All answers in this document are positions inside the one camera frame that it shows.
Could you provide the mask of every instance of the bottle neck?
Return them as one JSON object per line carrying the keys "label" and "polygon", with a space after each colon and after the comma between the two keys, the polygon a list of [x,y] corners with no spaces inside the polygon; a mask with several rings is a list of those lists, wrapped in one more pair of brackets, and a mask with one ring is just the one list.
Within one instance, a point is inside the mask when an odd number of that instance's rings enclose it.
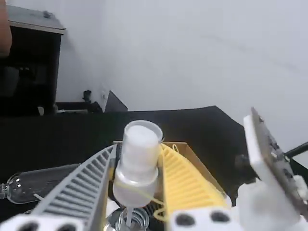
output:
{"label": "bottle neck", "polygon": [[0,184],[0,199],[4,199],[8,194],[8,184]]}

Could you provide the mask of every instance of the white robot part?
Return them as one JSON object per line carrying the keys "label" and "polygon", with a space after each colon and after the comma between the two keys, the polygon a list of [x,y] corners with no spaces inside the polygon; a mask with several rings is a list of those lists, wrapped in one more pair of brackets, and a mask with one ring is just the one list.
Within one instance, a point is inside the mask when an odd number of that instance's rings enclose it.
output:
{"label": "white robot part", "polygon": [[300,225],[300,214],[308,217],[308,189],[303,178],[294,176],[289,159],[254,108],[244,118],[244,129],[250,165],[261,181],[238,189],[240,224],[248,231],[306,230],[306,222]]}
{"label": "white robot part", "polygon": [[222,207],[201,207],[175,211],[169,220],[170,231],[244,231]]}
{"label": "white robot part", "polygon": [[1,223],[0,231],[83,231],[82,220],[65,216],[20,214]]}

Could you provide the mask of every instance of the glass bottle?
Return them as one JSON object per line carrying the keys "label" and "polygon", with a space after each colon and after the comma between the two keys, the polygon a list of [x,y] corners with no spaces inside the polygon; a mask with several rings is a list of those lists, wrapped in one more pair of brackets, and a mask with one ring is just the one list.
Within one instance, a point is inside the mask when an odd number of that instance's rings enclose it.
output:
{"label": "glass bottle", "polygon": [[45,197],[80,164],[52,167],[12,175],[6,184],[0,184],[0,199],[25,204]]}
{"label": "glass bottle", "polygon": [[119,208],[107,217],[107,224],[104,231],[146,231],[150,219],[143,208],[134,208],[131,219],[131,226],[126,225],[127,209]]}

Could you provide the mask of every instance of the black cabinet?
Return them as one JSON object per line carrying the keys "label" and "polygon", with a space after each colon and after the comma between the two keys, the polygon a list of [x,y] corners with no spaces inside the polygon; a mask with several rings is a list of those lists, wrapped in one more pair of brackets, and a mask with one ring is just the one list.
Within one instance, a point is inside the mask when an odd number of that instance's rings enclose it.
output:
{"label": "black cabinet", "polygon": [[33,116],[38,114],[38,106],[45,115],[51,114],[65,28],[54,15],[46,17],[44,12],[13,6],[7,10],[13,43],[10,56],[1,60],[0,84],[11,92],[0,92],[0,115]]}

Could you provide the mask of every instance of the clear plastic bottle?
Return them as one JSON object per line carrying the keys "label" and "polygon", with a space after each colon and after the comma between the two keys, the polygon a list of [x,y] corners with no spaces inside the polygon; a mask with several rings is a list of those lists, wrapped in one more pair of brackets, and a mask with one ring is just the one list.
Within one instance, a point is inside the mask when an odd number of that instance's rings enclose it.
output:
{"label": "clear plastic bottle", "polygon": [[12,175],[6,184],[0,184],[0,199],[25,204],[45,197],[58,183],[80,164],[40,169]]}

